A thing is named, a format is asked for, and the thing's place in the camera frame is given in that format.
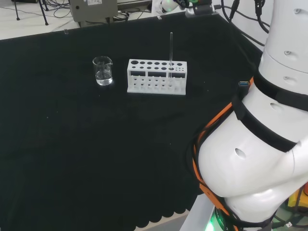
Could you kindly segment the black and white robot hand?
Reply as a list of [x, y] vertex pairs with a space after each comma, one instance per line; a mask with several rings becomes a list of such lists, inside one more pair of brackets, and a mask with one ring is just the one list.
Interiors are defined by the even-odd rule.
[[158, 4], [162, 14], [169, 13], [177, 7], [185, 10], [187, 18], [212, 15], [216, 12], [211, 0], [160, 0]]

